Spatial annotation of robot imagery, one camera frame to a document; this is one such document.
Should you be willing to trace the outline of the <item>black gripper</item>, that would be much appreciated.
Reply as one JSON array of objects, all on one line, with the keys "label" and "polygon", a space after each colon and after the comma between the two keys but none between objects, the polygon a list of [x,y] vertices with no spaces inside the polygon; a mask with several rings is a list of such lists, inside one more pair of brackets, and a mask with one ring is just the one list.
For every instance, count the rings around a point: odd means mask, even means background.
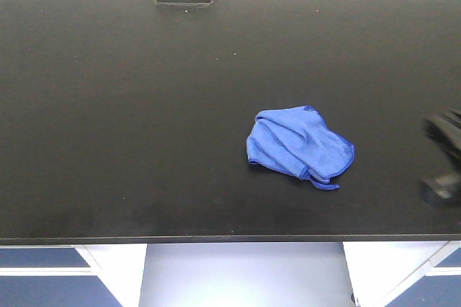
[{"label": "black gripper", "polygon": [[454,171],[440,177],[422,179],[423,195],[435,205],[460,204],[460,109],[427,117],[424,134],[435,142],[451,161]]}]

